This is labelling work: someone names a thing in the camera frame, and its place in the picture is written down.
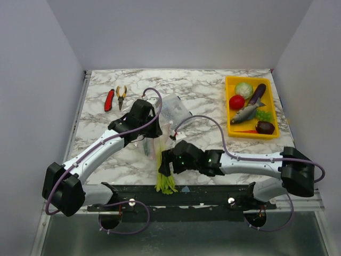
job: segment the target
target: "beet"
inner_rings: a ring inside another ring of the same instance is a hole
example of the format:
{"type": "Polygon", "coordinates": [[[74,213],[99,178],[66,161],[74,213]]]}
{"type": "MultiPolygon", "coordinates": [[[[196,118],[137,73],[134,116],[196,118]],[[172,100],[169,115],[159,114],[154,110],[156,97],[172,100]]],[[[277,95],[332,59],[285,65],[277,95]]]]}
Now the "beet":
{"type": "Polygon", "coordinates": [[[266,121],[259,121],[256,125],[256,131],[260,134],[272,134],[275,131],[275,126],[266,121]]]}

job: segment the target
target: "red tomato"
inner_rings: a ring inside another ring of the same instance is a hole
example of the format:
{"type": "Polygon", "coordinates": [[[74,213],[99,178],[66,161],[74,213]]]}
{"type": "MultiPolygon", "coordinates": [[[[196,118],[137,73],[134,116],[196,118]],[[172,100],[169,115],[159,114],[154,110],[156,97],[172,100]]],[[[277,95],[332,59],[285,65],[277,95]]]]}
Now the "red tomato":
{"type": "Polygon", "coordinates": [[[229,101],[230,108],[233,110],[241,109],[245,104],[245,99],[240,95],[231,97],[229,101]]]}

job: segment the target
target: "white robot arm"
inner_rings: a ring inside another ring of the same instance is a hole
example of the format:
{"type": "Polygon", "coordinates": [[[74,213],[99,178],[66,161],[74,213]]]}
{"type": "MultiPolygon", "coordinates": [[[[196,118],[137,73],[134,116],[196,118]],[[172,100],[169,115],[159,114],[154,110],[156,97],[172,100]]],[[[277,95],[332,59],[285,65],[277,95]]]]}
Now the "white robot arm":
{"type": "MultiPolygon", "coordinates": [[[[115,188],[105,182],[97,186],[87,186],[84,182],[109,156],[123,149],[128,143],[143,135],[156,138],[162,134],[158,119],[143,129],[137,129],[155,118],[151,103],[144,100],[134,102],[131,111],[122,118],[110,123],[108,129],[81,154],[62,165],[51,164],[45,176],[43,197],[50,199],[59,211],[66,216],[75,214],[86,205],[112,203],[117,198],[115,188]]],[[[264,204],[269,199],[287,192],[309,197],[313,196],[314,167],[310,164],[295,162],[245,161],[240,158],[299,158],[307,159],[295,148],[285,147],[281,153],[252,155],[238,154],[237,159],[228,156],[223,150],[202,151],[194,145],[180,141],[173,149],[162,152],[162,164],[159,172],[165,176],[185,170],[198,170],[207,176],[245,173],[265,175],[270,178],[251,183],[249,201],[264,204]]]]}

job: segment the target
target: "white wall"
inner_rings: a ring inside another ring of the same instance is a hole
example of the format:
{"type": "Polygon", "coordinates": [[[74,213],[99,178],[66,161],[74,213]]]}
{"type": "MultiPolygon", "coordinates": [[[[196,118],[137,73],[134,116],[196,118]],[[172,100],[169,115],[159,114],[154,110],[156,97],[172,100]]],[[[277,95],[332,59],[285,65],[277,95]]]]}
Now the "white wall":
{"type": "Polygon", "coordinates": [[[30,253],[84,73],[46,0],[0,1],[0,254],[30,253]]]}
{"type": "Polygon", "coordinates": [[[314,0],[274,79],[298,149],[326,168],[319,189],[336,241],[341,241],[340,62],[341,1],[314,0]]]}
{"type": "Polygon", "coordinates": [[[84,69],[273,68],[312,0],[47,0],[84,69]]]}

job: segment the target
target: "fish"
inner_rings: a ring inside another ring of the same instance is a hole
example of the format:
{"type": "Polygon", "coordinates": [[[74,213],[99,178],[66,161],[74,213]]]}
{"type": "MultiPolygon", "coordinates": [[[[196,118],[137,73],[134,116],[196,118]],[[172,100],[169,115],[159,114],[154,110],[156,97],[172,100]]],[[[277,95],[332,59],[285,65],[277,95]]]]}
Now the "fish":
{"type": "Polygon", "coordinates": [[[251,120],[256,116],[257,108],[265,106],[261,103],[261,99],[258,98],[254,105],[246,106],[237,111],[235,116],[231,119],[230,124],[240,124],[246,120],[251,120]]]}

